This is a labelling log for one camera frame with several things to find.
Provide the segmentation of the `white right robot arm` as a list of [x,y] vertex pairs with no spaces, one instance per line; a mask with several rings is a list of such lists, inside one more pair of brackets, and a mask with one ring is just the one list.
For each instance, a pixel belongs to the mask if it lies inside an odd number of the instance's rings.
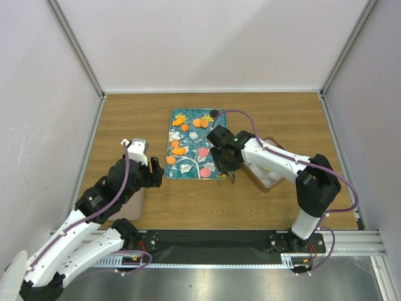
[[267,167],[296,186],[299,213],[288,232],[289,247],[297,252],[311,245],[311,235],[320,225],[323,215],[341,191],[338,176],[320,154],[313,158],[298,156],[263,142],[255,133],[233,134],[217,125],[206,136],[211,143],[215,170],[229,174],[243,164]]

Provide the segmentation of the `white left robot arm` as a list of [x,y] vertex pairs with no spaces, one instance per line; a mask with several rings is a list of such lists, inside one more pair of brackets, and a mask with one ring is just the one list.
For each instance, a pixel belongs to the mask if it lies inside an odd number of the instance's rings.
[[62,226],[28,262],[19,294],[23,300],[57,300],[79,274],[117,251],[143,251],[138,229],[129,220],[113,222],[105,234],[83,248],[80,243],[119,212],[142,188],[160,187],[164,169],[157,157],[143,165],[123,157],[88,188]]

